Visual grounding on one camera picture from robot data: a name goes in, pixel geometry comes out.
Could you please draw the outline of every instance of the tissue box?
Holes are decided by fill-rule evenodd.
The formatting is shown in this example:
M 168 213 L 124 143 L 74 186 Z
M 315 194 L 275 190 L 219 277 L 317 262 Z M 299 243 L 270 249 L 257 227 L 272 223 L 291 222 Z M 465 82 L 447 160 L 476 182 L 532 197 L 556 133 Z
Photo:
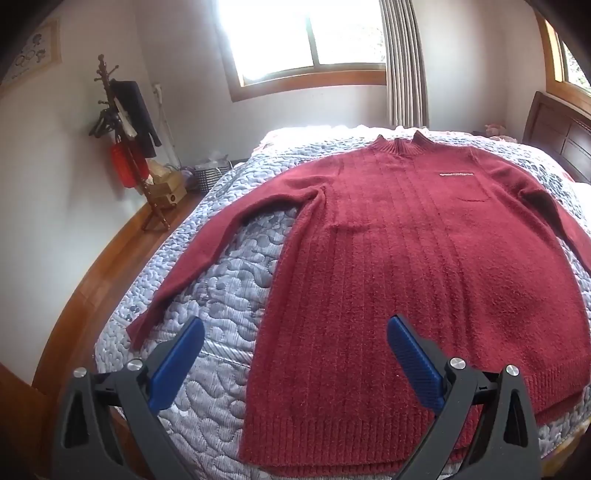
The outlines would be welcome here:
M 150 171 L 150 175 L 152 175 L 152 179 L 154 180 L 155 184 L 164 183 L 168 176 L 172 173 L 170 168 L 162 166 L 157 161 L 149 158 L 148 162 L 148 169 Z
M 184 177 L 179 171 L 169 171 L 166 177 L 160 177 L 160 182 L 156 183 L 154 174 L 154 185 L 148 185 L 148 190 L 153 197 L 163 197 L 169 195 L 183 185 Z

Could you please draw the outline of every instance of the metal screw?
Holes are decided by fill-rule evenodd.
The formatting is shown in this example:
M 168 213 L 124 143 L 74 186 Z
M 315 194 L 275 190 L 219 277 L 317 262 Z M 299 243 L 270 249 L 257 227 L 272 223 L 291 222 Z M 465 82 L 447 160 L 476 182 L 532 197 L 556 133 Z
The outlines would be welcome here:
M 452 358 L 449 364 L 456 370 L 464 370 L 466 368 L 466 362 L 458 357 Z
M 505 368 L 505 370 L 512 377 L 516 377 L 517 375 L 519 375 L 519 369 L 515 365 L 507 365 L 507 368 Z
M 76 378 L 82 378 L 86 376 L 86 368 L 84 367 L 78 367 L 76 368 L 76 370 L 74 370 L 74 376 Z
M 139 358 L 134 358 L 127 364 L 127 370 L 131 370 L 132 372 L 137 372 L 144 366 L 144 363 Z

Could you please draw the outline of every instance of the power outlet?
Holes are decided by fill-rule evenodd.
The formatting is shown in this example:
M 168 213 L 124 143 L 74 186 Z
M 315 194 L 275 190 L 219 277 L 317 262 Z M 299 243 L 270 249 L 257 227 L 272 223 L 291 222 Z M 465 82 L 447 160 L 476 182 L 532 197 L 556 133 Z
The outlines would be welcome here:
M 154 96 L 156 97 L 156 100 L 158 100 L 158 104 L 162 105 L 163 101 L 162 101 L 162 85 L 159 83 L 154 83 L 152 85 L 152 91 L 154 92 Z

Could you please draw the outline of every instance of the red sweater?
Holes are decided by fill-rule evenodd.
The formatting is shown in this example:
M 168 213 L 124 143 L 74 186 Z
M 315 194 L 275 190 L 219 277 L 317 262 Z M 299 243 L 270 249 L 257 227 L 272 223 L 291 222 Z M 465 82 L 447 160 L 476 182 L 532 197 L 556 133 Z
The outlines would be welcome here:
M 129 326 L 133 347 L 240 223 L 276 202 L 301 209 L 256 339 L 242 461 L 289 476 L 396 469 L 432 416 L 389 350 L 394 313 L 448 356 L 518 365 L 538 421 L 580 399 L 589 325 L 556 235 L 588 271 L 589 237 L 519 167 L 420 133 L 298 166 L 224 208 Z

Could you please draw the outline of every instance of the wooden headboard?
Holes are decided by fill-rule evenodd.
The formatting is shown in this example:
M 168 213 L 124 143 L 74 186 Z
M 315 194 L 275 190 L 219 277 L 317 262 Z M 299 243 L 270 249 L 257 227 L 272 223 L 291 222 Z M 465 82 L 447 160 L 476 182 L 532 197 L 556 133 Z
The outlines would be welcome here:
M 591 116 L 536 92 L 523 143 L 552 156 L 574 179 L 591 183 Z

